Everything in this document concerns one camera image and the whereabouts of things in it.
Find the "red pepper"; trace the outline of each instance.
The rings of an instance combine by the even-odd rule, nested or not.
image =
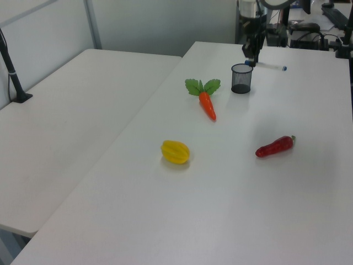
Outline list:
[[[273,155],[274,153],[288,150],[292,148],[295,138],[296,137],[293,135],[292,137],[283,136],[269,145],[260,147],[255,154],[258,157],[265,157],[268,155]]]

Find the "plastic vegetable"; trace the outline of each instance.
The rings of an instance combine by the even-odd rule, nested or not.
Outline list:
[[[265,157],[268,155],[273,155],[274,153],[279,153],[279,152],[288,150],[292,148],[295,138],[296,137],[293,135],[292,137],[283,136],[269,145],[260,147],[255,154],[258,157]]]
[[[182,142],[165,140],[161,150],[164,158],[174,164],[183,164],[190,157],[189,148]]]
[[[216,113],[213,109],[210,95],[212,95],[220,86],[221,81],[218,79],[209,80],[205,86],[202,85],[201,80],[195,79],[185,80],[185,86],[189,91],[190,95],[199,96],[200,103],[204,108],[207,115],[212,119],[216,120]]]

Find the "wall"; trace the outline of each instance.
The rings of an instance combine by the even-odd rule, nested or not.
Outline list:
[[[55,1],[5,25],[2,31],[25,91],[83,50],[93,48],[84,0]],[[7,69],[0,57],[0,109],[8,103]]]
[[[234,43],[236,0],[87,0],[106,50],[184,56],[195,41]]]

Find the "toy carrot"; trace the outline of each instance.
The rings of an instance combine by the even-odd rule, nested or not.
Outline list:
[[[213,109],[210,95],[221,86],[221,81],[218,79],[212,79],[203,86],[201,80],[187,79],[185,80],[185,86],[190,95],[199,96],[200,103],[205,112],[215,121],[217,117],[215,110]]]

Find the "table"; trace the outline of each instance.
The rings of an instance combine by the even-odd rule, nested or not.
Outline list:
[[[181,58],[86,50],[0,111],[0,228],[32,237]]]
[[[240,45],[195,43],[13,265],[350,264],[349,65],[334,53],[264,47],[234,94]],[[219,78],[214,123],[184,86]],[[265,159],[258,147],[296,135]],[[163,140],[190,161],[162,158]]]

